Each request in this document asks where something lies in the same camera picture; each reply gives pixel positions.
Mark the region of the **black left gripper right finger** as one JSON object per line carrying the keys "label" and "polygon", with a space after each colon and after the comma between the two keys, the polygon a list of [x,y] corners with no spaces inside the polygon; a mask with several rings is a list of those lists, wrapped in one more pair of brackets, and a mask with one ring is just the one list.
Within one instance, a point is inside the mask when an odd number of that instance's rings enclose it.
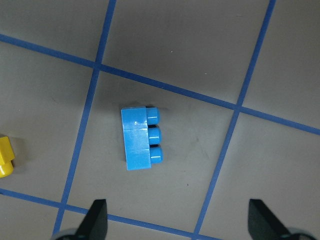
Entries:
{"label": "black left gripper right finger", "polygon": [[297,240],[261,199],[248,204],[248,232],[253,240]]}

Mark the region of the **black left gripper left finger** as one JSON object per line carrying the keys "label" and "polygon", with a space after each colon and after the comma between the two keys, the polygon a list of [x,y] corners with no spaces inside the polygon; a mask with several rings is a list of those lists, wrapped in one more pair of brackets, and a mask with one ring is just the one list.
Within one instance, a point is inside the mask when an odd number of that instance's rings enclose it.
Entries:
{"label": "black left gripper left finger", "polygon": [[96,199],[77,228],[75,240],[104,240],[108,231],[107,201]]}

